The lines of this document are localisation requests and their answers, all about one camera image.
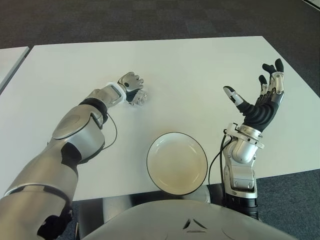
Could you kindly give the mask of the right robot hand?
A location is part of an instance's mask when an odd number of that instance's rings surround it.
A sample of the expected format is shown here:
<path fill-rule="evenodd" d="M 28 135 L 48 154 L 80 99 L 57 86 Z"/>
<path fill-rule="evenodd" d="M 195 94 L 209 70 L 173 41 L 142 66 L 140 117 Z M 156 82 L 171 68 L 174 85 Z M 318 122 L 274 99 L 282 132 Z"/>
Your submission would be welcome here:
<path fill-rule="evenodd" d="M 251 104 L 240 96 L 232 87 L 224 86 L 223 90 L 244 116 L 243 124 L 259 132 L 263 132 L 274 119 L 284 97 L 284 65 L 281 59 L 276 59 L 274 65 L 264 63 L 262 69 L 269 74 L 258 77 L 260 93 Z"/>

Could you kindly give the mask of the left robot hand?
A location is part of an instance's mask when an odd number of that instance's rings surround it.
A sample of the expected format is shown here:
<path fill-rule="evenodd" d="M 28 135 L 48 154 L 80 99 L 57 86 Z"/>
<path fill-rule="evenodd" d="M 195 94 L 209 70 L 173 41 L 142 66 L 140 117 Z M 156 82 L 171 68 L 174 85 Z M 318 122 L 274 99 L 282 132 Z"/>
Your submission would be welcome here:
<path fill-rule="evenodd" d="M 117 83 L 122 87 L 126 94 L 126 101 L 131 103 L 137 92 L 143 89 L 144 80 L 134 72 L 128 72 L 123 75 Z"/>

